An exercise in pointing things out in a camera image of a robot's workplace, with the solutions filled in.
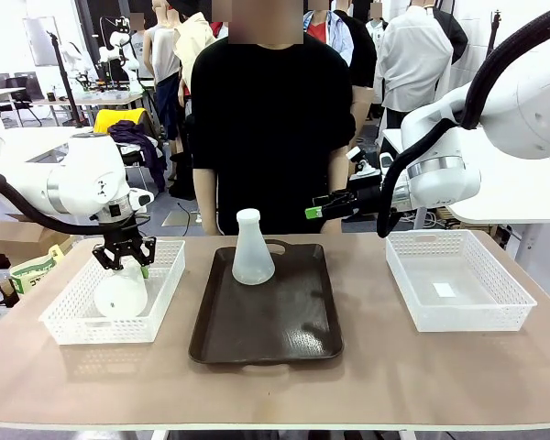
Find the desk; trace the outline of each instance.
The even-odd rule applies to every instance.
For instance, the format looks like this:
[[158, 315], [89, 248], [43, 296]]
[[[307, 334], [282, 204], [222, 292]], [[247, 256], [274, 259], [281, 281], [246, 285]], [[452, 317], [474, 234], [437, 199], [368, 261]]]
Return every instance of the desk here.
[[186, 237], [186, 268], [148, 345], [58, 346], [39, 316], [91, 257], [84, 240], [0, 322], [0, 425], [64, 430], [550, 427], [550, 298], [483, 233], [538, 301], [512, 334], [419, 334], [374, 234], [321, 243], [345, 350], [293, 367], [210, 368], [188, 346], [217, 248]]
[[[125, 96], [123, 98], [113, 98], [113, 97], [105, 97], [101, 99], [75, 99], [75, 104], [78, 107], [86, 107], [86, 113], [88, 114], [88, 119], [90, 120], [90, 124], [92, 126], [95, 125], [94, 122], [94, 115], [93, 115], [93, 107], [101, 107], [101, 106], [112, 106], [112, 107], [129, 107], [134, 106], [136, 101], [141, 101], [142, 103], [143, 95], [142, 93], [132, 93], [128, 96]], [[55, 119], [55, 123], [57, 126], [59, 126], [59, 119], [57, 118], [57, 113], [54, 109], [54, 107], [61, 106], [66, 107], [70, 106], [69, 100], [65, 99], [63, 101], [60, 101], [59, 99], [57, 101], [49, 101], [47, 99], [41, 99], [38, 101], [33, 101], [33, 105], [47, 105], [51, 108], [51, 114], [53, 115], [53, 118]]]
[[[398, 152], [403, 150], [399, 129], [385, 130], [384, 135]], [[467, 138], [463, 158], [480, 169], [480, 191], [447, 208], [465, 223], [528, 225], [516, 258], [523, 264], [540, 225], [550, 223], [550, 159], [509, 156], [493, 147], [482, 128], [469, 132]]]
[[[10, 104], [12, 105], [12, 108], [15, 109], [15, 102], [12, 99], [12, 95], [14, 92], [22, 92], [23, 90], [26, 90], [25, 87], [12, 87], [8, 89], [0, 89], [0, 98], [6, 97]], [[16, 121], [18, 122], [18, 126], [22, 127], [22, 120], [20, 119], [20, 115], [16, 113]]]
[[91, 127], [45, 126], [10, 128], [5, 131], [5, 145], [0, 163], [36, 162], [46, 158], [54, 149], [67, 143], [79, 133], [89, 133]]

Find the red shirt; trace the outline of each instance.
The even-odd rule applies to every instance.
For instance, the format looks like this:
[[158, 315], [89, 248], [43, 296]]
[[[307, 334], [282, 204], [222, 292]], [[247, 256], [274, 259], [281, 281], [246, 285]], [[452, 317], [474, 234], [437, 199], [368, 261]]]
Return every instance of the red shirt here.
[[308, 35], [326, 43], [326, 22], [315, 26], [310, 24], [310, 26], [308, 26]]

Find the white tank top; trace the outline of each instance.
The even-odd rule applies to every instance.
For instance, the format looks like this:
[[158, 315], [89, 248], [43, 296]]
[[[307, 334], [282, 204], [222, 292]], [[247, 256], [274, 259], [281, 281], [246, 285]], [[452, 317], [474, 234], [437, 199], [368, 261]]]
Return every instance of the white tank top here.
[[155, 31], [151, 62], [157, 83], [169, 78], [180, 69], [180, 59], [173, 52], [173, 35], [172, 28], [163, 27]]

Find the conical flask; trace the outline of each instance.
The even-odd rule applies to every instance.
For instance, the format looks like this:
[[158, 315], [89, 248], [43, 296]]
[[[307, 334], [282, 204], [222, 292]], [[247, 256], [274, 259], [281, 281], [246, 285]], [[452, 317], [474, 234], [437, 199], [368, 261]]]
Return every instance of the conical flask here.
[[273, 276], [275, 265], [260, 232], [260, 212], [256, 209], [243, 209], [236, 214], [236, 220], [238, 241], [232, 275], [241, 284], [262, 284]]

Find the black t-shirt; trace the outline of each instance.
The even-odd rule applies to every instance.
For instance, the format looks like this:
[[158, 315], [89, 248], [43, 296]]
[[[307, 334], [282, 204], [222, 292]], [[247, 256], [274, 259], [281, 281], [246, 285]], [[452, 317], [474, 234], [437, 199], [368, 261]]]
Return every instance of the black t-shirt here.
[[352, 43], [355, 46], [350, 62], [350, 79], [353, 85], [372, 87], [375, 80], [377, 51], [367, 27], [360, 20], [349, 16], [344, 11], [334, 11], [350, 31]]
[[330, 153], [355, 133], [347, 65], [305, 34], [281, 50], [227, 40], [192, 73], [193, 167], [216, 171], [218, 225], [237, 234], [237, 212], [256, 208], [264, 234], [317, 233], [304, 211], [328, 194]]

